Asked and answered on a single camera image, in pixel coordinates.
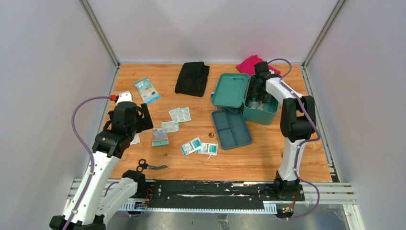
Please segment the white bottle green label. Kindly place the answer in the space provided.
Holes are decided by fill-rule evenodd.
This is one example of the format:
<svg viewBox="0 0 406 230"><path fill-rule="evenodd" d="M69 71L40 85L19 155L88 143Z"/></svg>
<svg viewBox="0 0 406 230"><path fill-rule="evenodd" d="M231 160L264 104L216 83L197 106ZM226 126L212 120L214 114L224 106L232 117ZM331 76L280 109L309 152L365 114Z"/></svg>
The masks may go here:
<svg viewBox="0 0 406 230"><path fill-rule="evenodd" d="M247 107L256 110L263 110L262 101L256 101L254 99L248 102Z"/></svg>

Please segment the clear bag teal strip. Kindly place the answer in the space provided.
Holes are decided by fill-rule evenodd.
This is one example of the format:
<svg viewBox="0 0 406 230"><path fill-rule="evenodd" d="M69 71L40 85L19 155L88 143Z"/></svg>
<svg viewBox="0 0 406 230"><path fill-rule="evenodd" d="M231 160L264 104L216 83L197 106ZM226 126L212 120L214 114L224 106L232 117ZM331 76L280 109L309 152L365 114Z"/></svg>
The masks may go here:
<svg viewBox="0 0 406 230"><path fill-rule="evenodd" d="M168 139L168 133L165 128L154 128L153 129L153 141L152 141L152 146L163 146L163 145L168 145L169 144L169 139Z"/></svg>

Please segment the teal medicine box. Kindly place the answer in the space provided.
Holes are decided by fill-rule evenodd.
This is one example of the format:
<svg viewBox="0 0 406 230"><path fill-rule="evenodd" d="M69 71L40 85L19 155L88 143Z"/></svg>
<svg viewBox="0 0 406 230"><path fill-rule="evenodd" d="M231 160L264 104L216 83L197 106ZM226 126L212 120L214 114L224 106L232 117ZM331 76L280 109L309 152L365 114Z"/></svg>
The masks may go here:
<svg viewBox="0 0 406 230"><path fill-rule="evenodd" d="M241 73L223 73L214 90L212 104L215 107L240 108L246 120L269 125L273 122L279 108L278 101L271 96L268 103L262 103L263 110L247 107L246 99L251 77Z"/></svg>

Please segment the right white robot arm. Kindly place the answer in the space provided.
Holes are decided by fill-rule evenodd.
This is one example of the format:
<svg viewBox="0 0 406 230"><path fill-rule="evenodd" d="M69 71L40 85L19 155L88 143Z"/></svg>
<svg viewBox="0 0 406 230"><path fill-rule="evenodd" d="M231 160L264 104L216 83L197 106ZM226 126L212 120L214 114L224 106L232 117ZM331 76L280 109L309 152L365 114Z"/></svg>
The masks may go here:
<svg viewBox="0 0 406 230"><path fill-rule="evenodd" d="M304 148L317 131L315 101L292 89L277 73L272 73L266 61L254 65L247 98L264 102L273 97L282 106L280 130L285 138L282 163L276 172L273 188L264 194L273 194L279 200L293 197L300 190L300 161Z"/></svg>

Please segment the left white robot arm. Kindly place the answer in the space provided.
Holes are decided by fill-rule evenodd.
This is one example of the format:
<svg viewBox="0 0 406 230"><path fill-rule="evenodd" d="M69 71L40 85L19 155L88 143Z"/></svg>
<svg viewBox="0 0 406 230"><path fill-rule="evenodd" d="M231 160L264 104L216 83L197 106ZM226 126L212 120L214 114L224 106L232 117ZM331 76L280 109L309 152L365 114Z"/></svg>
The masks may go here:
<svg viewBox="0 0 406 230"><path fill-rule="evenodd" d="M147 104L137 105L129 91L107 96L107 99L116 102L116 106L108 113L110 119L91 148L79 139L90 162L71 204L62 215L51 218L49 227L53 230L104 230L130 197L146 198L152 193L143 173L128 170L102 197L109 176L136 134L153 128Z"/></svg>

